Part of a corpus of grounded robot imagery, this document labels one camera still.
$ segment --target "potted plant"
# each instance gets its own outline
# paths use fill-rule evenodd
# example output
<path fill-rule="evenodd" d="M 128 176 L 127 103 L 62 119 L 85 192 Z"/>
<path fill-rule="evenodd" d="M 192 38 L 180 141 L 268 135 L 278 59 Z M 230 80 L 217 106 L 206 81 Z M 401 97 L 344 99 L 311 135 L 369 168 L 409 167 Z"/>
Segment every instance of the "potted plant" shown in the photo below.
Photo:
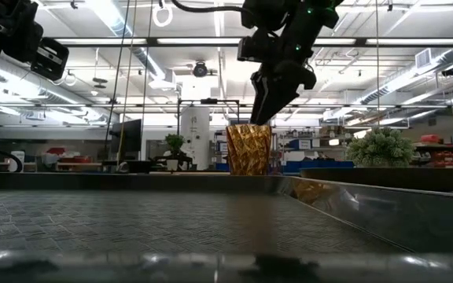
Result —
<path fill-rule="evenodd" d="M 346 154 L 358 167 L 408 167 L 414 150 L 410 139 L 386 127 L 374 128 L 364 138 L 354 138 Z"/>
<path fill-rule="evenodd" d="M 167 169 L 169 171 L 177 171 L 179 164 L 179 154 L 181 147 L 185 143 L 185 138 L 178 134 L 168 134 L 165 141 L 171 148 L 171 157 L 167 159 Z"/>

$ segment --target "monitor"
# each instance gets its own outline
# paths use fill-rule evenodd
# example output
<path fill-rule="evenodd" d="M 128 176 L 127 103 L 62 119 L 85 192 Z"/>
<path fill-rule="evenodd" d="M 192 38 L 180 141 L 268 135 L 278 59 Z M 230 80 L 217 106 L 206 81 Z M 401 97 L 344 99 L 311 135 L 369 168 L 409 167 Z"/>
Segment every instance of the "monitor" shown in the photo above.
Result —
<path fill-rule="evenodd" d="M 123 144 L 120 150 L 121 157 L 124 159 L 125 153 L 136 153 L 141 151 L 141 125 L 140 119 L 125 123 L 113 124 L 109 134 L 111 134 L 111 153 L 118 153 L 120 140 L 122 138 L 123 125 Z"/>

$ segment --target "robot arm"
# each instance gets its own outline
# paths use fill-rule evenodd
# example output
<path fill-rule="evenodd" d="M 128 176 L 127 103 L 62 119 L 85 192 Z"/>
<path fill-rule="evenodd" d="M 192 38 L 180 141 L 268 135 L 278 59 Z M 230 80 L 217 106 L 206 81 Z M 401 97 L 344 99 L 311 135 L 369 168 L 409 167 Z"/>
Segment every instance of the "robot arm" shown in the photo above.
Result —
<path fill-rule="evenodd" d="M 306 62 L 322 27 L 337 24 L 335 8 L 343 0 L 245 0 L 242 8 L 190 8 L 172 2 L 194 13 L 238 11 L 244 27 L 258 28 L 239 43 L 238 60 L 261 63 L 251 77 L 256 91 L 251 123 L 261 125 L 298 97 L 299 85 L 305 90 L 314 87 L 315 74 L 307 70 Z M 277 36 L 274 32 L 281 28 Z"/>
<path fill-rule="evenodd" d="M 0 54 L 31 64 L 48 79 L 62 78 L 69 51 L 53 39 L 43 38 L 35 22 L 38 4 L 30 0 L 0 0 Z"/>

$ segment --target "faceted gold vase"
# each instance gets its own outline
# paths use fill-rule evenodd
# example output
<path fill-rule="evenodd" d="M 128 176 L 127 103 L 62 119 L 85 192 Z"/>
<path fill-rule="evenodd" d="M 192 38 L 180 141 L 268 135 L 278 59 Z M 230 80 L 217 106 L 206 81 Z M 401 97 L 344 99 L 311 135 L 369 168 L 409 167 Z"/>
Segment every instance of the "faceted gold vase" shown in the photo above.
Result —
<path fill-rule="evenodd" d="M 228 162 L 232 175 L 265 175 L 271 152 L 269 126 L 235 125 L 226 129 Z"/>

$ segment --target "textured mat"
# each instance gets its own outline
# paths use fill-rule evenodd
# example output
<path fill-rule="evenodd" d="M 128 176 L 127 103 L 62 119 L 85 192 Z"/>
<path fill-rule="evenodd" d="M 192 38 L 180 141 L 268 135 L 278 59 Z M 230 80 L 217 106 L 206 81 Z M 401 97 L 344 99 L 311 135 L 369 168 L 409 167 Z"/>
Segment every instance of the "textured mat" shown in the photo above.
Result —
<path fill-rule="evenodd" d="M 288 197 L 0 192 L 0 250 L 396 252 Z"/>

